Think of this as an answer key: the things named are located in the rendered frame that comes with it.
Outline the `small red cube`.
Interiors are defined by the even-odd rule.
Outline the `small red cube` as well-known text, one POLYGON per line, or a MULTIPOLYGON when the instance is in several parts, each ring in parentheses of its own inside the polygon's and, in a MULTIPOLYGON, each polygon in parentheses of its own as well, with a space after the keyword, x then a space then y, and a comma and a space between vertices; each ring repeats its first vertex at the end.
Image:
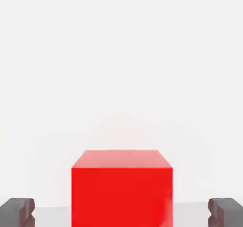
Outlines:
POLYGON ((173 169, 157 150, 86 150, 71 169, 71 227, 173 227, 173 169))

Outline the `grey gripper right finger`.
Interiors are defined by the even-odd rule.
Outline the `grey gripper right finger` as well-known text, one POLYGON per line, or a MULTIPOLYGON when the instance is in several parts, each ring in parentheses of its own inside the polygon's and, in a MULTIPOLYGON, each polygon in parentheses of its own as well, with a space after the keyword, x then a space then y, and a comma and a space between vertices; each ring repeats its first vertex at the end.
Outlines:
POLYGON ((233 198, 210 198, 208 227, 243 227, 243 206, 233 198))

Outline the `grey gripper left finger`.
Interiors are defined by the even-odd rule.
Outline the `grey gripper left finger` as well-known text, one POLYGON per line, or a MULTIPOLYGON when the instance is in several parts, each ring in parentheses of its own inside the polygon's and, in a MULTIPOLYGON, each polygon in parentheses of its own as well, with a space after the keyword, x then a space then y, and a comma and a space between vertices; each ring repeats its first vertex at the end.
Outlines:
POLYGON ((33 198, 10 198, 0 207, 0 227, 35 227, 33 198))

